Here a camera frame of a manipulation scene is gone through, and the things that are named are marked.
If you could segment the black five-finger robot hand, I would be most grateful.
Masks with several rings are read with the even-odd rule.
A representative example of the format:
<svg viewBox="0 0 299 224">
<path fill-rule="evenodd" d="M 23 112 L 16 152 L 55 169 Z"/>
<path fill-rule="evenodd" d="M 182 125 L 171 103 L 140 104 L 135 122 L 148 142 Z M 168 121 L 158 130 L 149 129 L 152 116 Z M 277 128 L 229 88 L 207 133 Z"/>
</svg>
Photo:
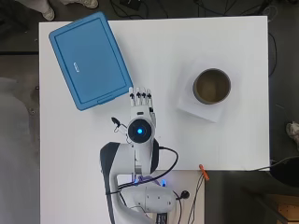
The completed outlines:
<svg viewBox="0 0 299 224">
<path fill-rule="evenodd" d="M 129 97 L 131 103 L 130 119 L 147 119 L 153 126 L 156 125 L 156 117 L 153 111 L 152 94 L 150 89 L 129 88 Z"/>
</svg>

